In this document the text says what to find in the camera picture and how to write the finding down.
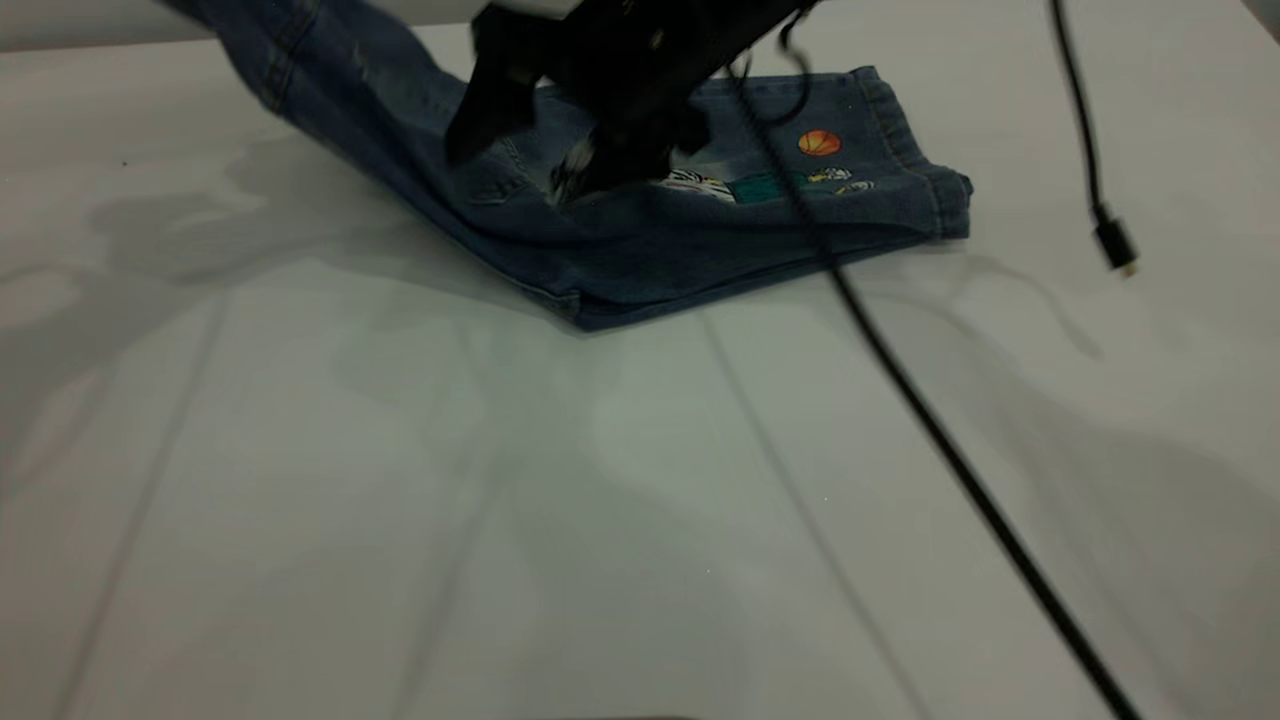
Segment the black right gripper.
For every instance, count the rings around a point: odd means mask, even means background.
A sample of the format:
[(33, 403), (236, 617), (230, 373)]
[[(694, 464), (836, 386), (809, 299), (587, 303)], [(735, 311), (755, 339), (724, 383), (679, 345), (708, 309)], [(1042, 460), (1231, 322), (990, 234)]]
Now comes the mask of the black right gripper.
[(710, 142), (682, 104), (719, 68), (812, 1), (581, 1), (563, 17), (489, 3), (475, 17), (476, 64), (445, 132), (452, 167), (536, 122), (549, 79), (599, 124), (550, 173), (557, 202), (659, 181), (676, 152)]

